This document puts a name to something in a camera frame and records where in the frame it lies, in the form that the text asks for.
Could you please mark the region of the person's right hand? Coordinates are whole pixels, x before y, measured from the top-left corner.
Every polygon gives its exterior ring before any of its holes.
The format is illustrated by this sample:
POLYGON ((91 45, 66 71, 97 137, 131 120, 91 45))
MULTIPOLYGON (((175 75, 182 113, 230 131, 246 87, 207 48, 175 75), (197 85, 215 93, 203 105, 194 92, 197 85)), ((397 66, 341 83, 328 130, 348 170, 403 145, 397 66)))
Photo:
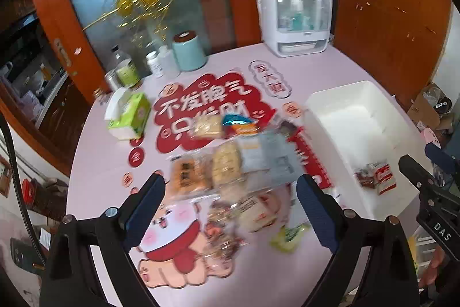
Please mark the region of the person's right hand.
POLYGON ((419 288, 427 287, 433 284, 439 274, 439 269, 445 259, 445 252, 438 245, 434 251, 429 266, 425 269, 420 281, 419 288))

